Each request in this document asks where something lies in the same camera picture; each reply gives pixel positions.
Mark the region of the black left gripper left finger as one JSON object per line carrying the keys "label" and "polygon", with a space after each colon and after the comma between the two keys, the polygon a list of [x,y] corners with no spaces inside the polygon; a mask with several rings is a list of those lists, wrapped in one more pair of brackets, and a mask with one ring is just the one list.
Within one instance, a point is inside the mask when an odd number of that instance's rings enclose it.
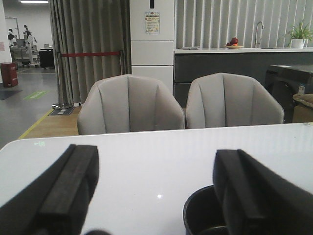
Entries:
{"label": "black left gripper left finger", "polygon": [[0,208],[2,235],[78,235],[99,179],[97,146],[71,144]]}

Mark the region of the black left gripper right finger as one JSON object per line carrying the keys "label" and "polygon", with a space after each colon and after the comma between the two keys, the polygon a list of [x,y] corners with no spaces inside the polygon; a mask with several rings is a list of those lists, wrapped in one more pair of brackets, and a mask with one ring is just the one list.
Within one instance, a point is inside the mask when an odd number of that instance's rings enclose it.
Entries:
{"label": "black left gripper right finger", "polygon": [[213,185],[231,235],[313,233],[313,195],[243,150],[216,152]]}

